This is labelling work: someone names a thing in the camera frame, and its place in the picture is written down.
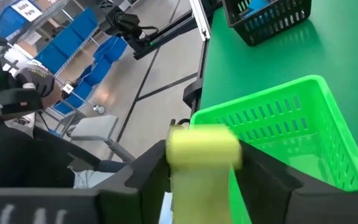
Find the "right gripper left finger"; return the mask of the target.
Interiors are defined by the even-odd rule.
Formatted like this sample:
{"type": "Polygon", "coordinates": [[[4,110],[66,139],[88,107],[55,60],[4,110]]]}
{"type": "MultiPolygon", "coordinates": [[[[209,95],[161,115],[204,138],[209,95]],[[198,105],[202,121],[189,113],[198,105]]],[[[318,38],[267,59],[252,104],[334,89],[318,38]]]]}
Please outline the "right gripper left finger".
{"type": "Polygon", "coordinates": [[[166,142],[158,141],[95,187],[102,224],[158,223],[163,196],[170,185],[165,149],[166,142]]]}

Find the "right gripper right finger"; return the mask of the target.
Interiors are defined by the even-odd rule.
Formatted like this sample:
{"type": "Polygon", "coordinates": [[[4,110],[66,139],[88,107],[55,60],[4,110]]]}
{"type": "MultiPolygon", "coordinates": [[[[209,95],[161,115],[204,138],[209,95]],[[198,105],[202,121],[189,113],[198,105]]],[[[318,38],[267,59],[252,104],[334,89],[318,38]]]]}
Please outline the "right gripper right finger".
{"type": "Polygon", "coordinates": [[[242,167],[235,176],[251,222],[284,223],[291,193],[303,184],[284,162],[244,141],[239,144],[242,167]]]}

